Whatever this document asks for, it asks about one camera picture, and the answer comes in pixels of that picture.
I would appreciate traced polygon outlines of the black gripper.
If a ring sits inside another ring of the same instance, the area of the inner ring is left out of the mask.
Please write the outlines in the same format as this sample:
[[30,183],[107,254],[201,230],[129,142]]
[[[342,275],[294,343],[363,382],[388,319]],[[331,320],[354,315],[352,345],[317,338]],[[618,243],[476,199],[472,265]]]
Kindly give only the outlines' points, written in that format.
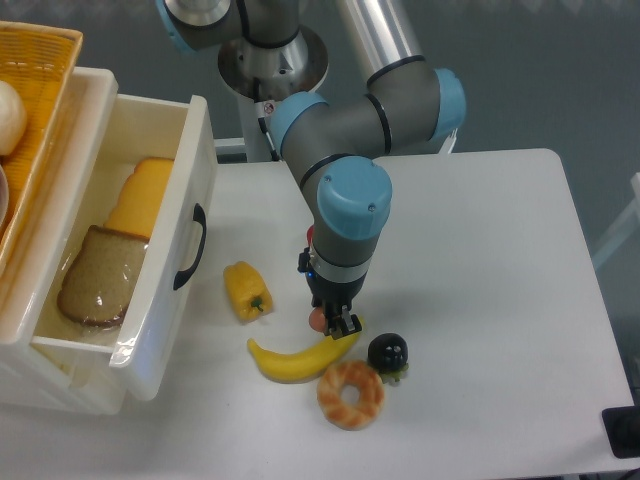
[[362,289],[368,266],[369,262],[356,267],[337,267],[325,262],[311,248],[305,248],[299,254],[298,271],[310,289],[311,305],[330,311],[324,313],[325,336],[338,340],[346,334],[362,331],[359,317],[349,309]]

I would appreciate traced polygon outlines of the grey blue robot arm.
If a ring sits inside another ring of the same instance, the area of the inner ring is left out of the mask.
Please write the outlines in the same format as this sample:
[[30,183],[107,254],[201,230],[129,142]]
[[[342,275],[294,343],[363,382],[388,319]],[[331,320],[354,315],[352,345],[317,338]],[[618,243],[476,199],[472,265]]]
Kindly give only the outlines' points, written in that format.
[[341,1],[366,94],[333,107],[317,93],[328,70],[322,40],[300,21],[295,1],[160,1],[174,43],[219,47],[218,69],[255,106],[270,156],[286,163],[313,215],[298,268],[324,333],[358,332],[352,302],[389,217],[392,187],[375,159],[448,135],[466,116],[456,75],[428,66],[398,1]]

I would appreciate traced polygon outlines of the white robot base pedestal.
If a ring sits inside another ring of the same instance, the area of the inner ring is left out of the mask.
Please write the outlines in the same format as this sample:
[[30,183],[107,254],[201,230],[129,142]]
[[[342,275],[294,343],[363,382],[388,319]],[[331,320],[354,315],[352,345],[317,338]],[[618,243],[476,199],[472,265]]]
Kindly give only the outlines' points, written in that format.
[[279,159],[268,130],[270,116],[287,97],[320,87],[328,72],[328,54],[321,38],[301,26],[289,43],[275,48],[255,46],[244,38],[223,44],[218,69],[236,96],[247,160],[267,162]]

